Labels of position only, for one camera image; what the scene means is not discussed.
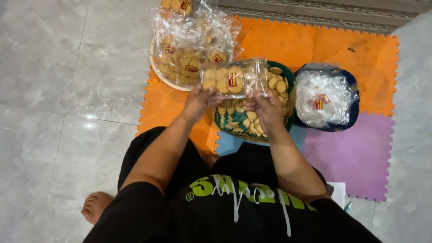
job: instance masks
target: person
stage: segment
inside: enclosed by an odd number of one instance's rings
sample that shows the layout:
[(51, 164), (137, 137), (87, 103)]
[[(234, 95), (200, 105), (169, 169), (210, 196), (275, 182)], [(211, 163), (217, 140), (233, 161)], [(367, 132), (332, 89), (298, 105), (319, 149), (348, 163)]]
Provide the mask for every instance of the person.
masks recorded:
[(380, 242), (326, 194), (326, 181), (303, 157), (269, 91), (257, 113), (270, 147), (204, 156), (188, 138), (215, 90), (193, 89), (168, 127), (136, 137), (124, 156), (114, 197), (97, 192), (82, 214), (93, 242)]

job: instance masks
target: floor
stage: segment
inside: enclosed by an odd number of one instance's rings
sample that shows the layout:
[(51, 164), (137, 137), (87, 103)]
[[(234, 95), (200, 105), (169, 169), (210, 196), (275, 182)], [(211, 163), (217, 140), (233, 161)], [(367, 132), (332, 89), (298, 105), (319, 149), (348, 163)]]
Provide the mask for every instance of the floor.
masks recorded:
[[(94, 191), (115, 194), (134, 138), (159, 0), (0, 0), (0, 235), (81, 242)], [(397, 30), (387, 202), (350, 214), (384, 242), (432, 240), (432, 12)]]

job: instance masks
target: woven basket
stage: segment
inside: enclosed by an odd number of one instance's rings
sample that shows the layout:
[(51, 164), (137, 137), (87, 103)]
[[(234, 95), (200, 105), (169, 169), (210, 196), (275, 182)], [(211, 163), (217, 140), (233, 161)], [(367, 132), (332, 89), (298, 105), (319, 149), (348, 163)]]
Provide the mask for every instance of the woven basket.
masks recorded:
[[(282, 69), (282, 77), (286, 77), (288, 80), (288, 89), (287, 89), (287, 93), (288, 93), (288, 97), (289, 100), (286, 104), (286, 106), (289, 109), (289, 113), (288, 115), (284, 118), (284, 123), (285, 123), (285, 128), (286, 130), (289, 132), (294, 120), (294, 115), (295, 115), (295, 99), (296, 99), (296, 89), (295, 89), (295, 76), (294, 74), (291, 72), (291, 70), (280, 63), (274, 62), (274, 61), (268, 61), (268, 64), (270, 67), (278, 67), (280, 69)], [(215, 107), (213, 110), (213, 116), (214, 116), (214, 120), (216, 125), (220, 128), (221, 131), (224, 131), (226, 133), (229, 133), (233, 136), (236, 137), (240, 137), (246, 140), (250, 140), (250, 141), (254, 141), (254, 142), (260, 142), (260, 143), (268, 143), (268, 139), (267, 137), (264, 136), (260, 136), (258, 137), (255, 134), (250, 134), (248, 132), (248, 128), (245, 127), (243, 125), (243, 121), (248, 119), (248, 116), (246, 115), (245, 112), (234, 112), (234, 114), (232, 114), (229, 118), (229, 115), (226, 113), (225, 115), (220, 115), (219, 112), (217, 111), (217, 108)], [(243, 132), (233, 132), (232, 128), (226, 128), (225, 125), (228, 124), (229, 120), (232, 122), (238, 122), (239, 123), (239, 127), (243, 129)]]

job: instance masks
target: purple foam mat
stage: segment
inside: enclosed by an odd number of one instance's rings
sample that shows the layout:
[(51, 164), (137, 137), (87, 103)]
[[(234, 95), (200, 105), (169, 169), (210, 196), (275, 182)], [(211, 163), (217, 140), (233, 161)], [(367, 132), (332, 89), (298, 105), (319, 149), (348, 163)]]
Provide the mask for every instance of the purple foam mat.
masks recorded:
[(345, 131), (306, 129), (303, 154), (327, 181), (345, 182), (349, 196), (386, 201), (393, 123), (391, 117), (362, 113)]

